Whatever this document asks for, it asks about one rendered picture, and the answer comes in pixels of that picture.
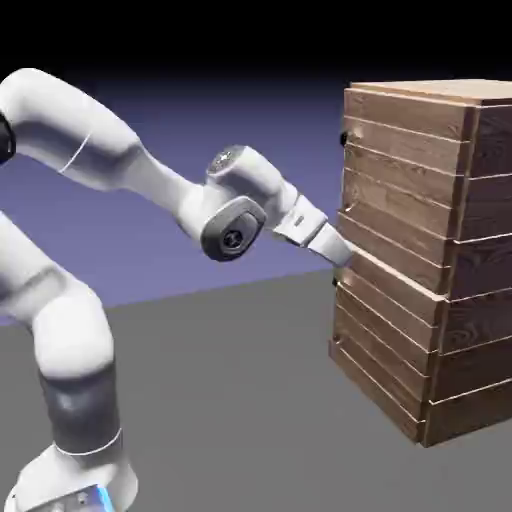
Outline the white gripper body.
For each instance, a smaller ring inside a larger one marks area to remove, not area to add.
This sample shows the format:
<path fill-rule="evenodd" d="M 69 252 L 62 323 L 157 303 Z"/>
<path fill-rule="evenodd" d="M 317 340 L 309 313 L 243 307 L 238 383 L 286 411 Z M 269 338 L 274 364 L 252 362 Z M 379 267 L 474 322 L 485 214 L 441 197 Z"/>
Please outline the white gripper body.
<path fill-rule="evenodd" d="M 307 249 L 324 258 L 334 267 L 345 267 L 352 256 L 347 241 L 329 223 L 325 223 L 307 245 Z"/>

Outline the tall wooden cabinet door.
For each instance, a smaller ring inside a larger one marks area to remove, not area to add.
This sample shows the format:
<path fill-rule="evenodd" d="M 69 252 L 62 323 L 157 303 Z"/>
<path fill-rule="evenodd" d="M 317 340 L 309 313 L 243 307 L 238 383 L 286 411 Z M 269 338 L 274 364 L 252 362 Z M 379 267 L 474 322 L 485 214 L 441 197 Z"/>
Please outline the tall wooden cabinet door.
<path fill-rule="evenodd" d="M 344 92 L 343 221 L 357 245 L 437 294 L 450 288 L 474 121 L 453 99 Z"/>

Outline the short wooden cabinet door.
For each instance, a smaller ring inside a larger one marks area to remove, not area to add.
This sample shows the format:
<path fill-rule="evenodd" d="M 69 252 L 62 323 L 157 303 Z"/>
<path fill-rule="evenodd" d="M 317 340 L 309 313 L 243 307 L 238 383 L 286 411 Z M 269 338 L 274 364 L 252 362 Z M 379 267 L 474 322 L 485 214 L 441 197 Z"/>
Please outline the short wooden cabinet door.
<path fill-rule="evenodd" d="M 446 403 L 453 356 L 442 350 L 438 323 L 444 302 L 360 254 L 335 278 L 345 333 L 330 354 L 358 371 L 358 381 L 414 442 L 452 438 Z"/>

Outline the wooden slatted cabinet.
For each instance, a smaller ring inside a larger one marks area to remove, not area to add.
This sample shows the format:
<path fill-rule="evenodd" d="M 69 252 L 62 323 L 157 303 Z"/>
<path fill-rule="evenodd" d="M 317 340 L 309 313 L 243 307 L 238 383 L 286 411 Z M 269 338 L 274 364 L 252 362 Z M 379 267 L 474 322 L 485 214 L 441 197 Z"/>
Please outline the wooden slatted cabinet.
<path fill-rule="evenodd" d="M 353 85 L 448 98 L 475 109 L 473 150 L 461 195 L 463 210 L 454 241 L 450 288 L 446 293 L 432 292 L 357 245 L 343 221 L 341 207 L 338 226 L 353 250 L 346 267 L 360 254 L 444 302 L 439 308 L 438 323 L 442 330 L 442 350 L 453 356 L 450 396 L 446 403 L 447 414 L 453 420 L 450 439 L 511 419 L 512 82 L 489 79 L 354 82 L 348 88 Z M 331 354 L 330 357 L 406 435 L 358 381 L 358 371 Z"/>

